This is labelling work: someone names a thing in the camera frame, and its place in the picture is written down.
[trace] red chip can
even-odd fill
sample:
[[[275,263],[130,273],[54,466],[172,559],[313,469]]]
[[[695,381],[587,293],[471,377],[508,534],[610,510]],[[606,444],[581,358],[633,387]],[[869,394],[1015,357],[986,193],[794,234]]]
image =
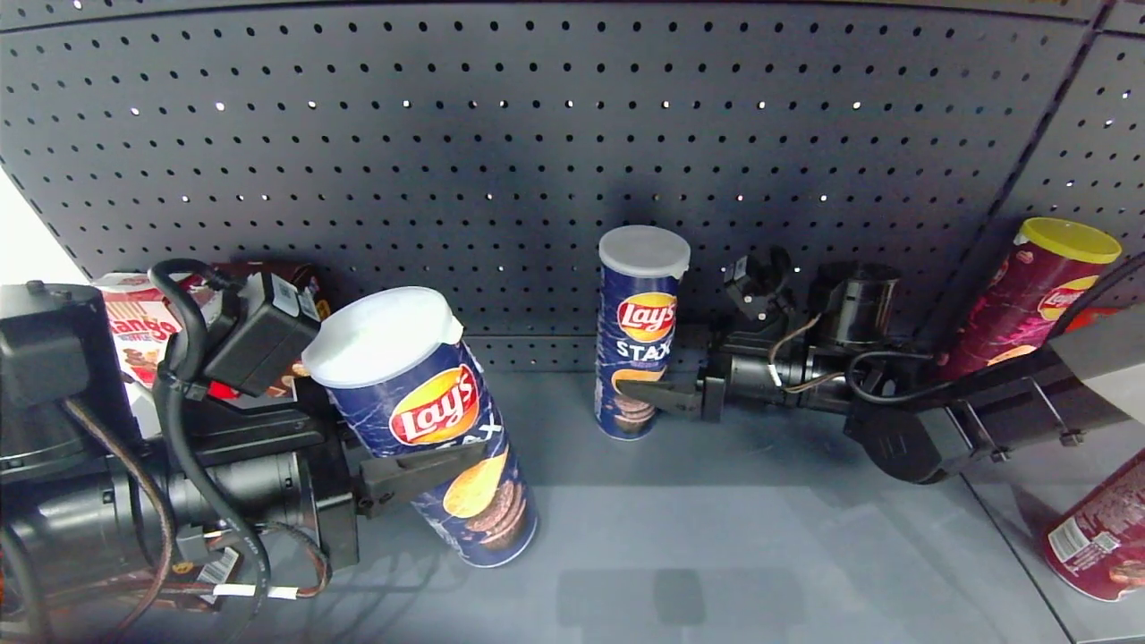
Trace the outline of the red chip can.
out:
[[[1145,586],[1145,449],[1137,453],[1042,537],[1063,580],[1103,602]]]
[[[970,311],[954,348],[939,360],[953,380],[1042,346],[1053,323],[1121,257],[1116,239],[1082,223],[1036,217]]]

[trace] potato chip image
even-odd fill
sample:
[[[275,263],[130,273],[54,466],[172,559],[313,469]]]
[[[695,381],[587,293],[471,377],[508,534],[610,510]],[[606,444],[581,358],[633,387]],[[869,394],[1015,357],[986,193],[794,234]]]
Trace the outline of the potato chip image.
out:
[[[461,519],[476,517],[492,503],[506,460],[508,449],[461,472],[445,490],[442,508]]]
[[[660,371],[641,371],[640,369],[617,369],[613,374],[613,388],[616,388],[617,380],[647,380],[656,382],[664,377],[664,369]]]

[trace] brown wire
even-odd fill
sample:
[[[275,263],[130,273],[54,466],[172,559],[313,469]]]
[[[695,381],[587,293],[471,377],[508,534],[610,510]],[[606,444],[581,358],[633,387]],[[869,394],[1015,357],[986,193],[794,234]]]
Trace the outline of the brown wire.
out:
[[[834,380],[835,378],[842,378],[846,374],[844,374],[843,371],[834,371],[831,374],[823,374],[822,376],[820,376],[818,378],[814,378],[812,380],[807,380],[806,383],[799,383],[798,385],[791,385],[789,387],[783,387],[783,391],[785,391],[787,393],[803,393],[803,392],[805,392],[807,390],[813,390],[813,388],[815,388],[819,385],[822,385],[824,383],[829,383],[829,382]]]
[[[142,615],[151,604],[155,603],[156,598],[159,597],[159,592],[163,590],[164,583],[167,581],[167,575],[171,573],[171,564],[174,558],[175,552],[175,519],[172,516],[171,505],[167,498],[159,492],[159,487],[156,485],[155,479],[151,474],[143,469],[143,463],[133,454],[127,446],[120,442],[119,438],[114,434],[108,432],[95,416],[90,413],[84,402],[78,399],[69,398],[64,400],[64,408],[68,414],[71,415],[87,433],[92,434],[95,440],[110,451],[113,456],[123,462],[127,472],[135,479],[135,482],[140,486],[143,493],[147,495],[148,500],[151,501],[151,505],[155,506],[156,513],[159,516],[159,529],[163,541],[163,550],[159,555],[158,570],[155,573],[155,579],[151,581],[150,588],[140,598],[139,604],[135,608],[127,614],[116,627],[116,630],[123,635],[135,621]]]

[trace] gray shelf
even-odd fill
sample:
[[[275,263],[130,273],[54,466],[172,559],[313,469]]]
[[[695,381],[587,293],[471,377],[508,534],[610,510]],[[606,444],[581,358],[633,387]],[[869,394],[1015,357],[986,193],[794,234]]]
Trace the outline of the gray shelf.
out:
[[[252,641],[1067,642],[962,480],[887,478],[837,417],[663,418],[626,443],[595,429],[589,375],[490,380],[542,513],[529,550],[481,571],[412,511],[362,523],[362,564],[315,602],[271,606]],[[309,582],[292,548],[271,547],[292,557],[276,583]],[[156,611],[139,637],[224,628]]]
[[[1056,520],[1145,447],[1138,423],[1106,427],[1076,449],[1045,443],[1019,451],[1004,466],[979,466],[966,478],[995,517],[1040,591],[1079,644],[1145,642],[1145,592],[1115,604],[1077,592],[1045,564],[1036,544]]]

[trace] pegboard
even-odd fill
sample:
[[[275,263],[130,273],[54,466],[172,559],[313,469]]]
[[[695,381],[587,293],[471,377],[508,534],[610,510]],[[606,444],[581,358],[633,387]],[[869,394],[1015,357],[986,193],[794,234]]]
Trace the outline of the pegboard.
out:
[[[345,0],[308,0],[335,3]],[[853,0],[828,0],[852,2]],[[223,10],[235,6],[283,5],[283,0],[0,0],[0,30],[34,29],[65,23],[134,17],[188,10]],[[1028,14],[1091,19],[1100,0],[884,0],[884,5]]]
[[[684,321],[728,309],[719,268],[777,243],[803,280],[842,259],[903,269],[893,330],[910,333],[1084,32],[810,3],[61,24],[2,37],[0,155],[95,276],[303,259],[342,301],[421,284],[475,333],[591,335],[597,239],[641,222],[692,243]]]
[[[970,256],[942,307],[962,308],[988,278],[1021,220],[1061,217],[1113,235],[1123,258],[1145,252],[1145,40],[1100,34],[1009,197]],[[962,303],[953,301],[962,294]],[[1099,301],[1145,299],[1145,276],[1130,276]]]
[[[1145,3],[1120,0],[1105,16],[1101,29],[1120,33],[1145,34]]]

